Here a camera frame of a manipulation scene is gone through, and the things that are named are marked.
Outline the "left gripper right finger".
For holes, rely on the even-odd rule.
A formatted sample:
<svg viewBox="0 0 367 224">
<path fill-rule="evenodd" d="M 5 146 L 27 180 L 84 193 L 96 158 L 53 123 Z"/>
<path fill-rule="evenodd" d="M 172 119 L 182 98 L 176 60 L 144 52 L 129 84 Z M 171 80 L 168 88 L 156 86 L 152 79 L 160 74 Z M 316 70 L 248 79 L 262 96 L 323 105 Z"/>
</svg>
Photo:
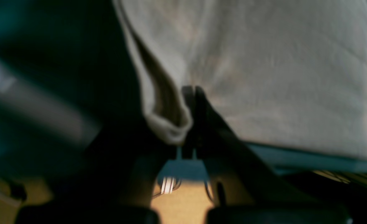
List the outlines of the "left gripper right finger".
<svg viewBox="0 0 367 224">
<path fill-rule="evenodd" d="M 344 207 L 297 190 L 243 143 L 195 88 L 196 150 L 212 190 L 207 224 L 348 224 Z"/>
</svg>

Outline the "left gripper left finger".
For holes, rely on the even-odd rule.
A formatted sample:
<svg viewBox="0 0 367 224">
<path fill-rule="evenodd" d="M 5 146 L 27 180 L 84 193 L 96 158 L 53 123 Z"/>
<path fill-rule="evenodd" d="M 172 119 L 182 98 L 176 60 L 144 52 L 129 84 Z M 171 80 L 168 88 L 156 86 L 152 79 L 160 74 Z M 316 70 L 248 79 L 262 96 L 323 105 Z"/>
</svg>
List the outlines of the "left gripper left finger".
<svg viewBox="0 0 367 224">
<path fill-rule="evenodd" d="M 142 125 L 131 132 L 104 129 L 86 150 L 90 167 L 51 180 L 55 199 L 22 208 L 17 224 L 159 224 L 150 208 L 153 188 L 177 147 L 161 142 Z"/>
</svg>

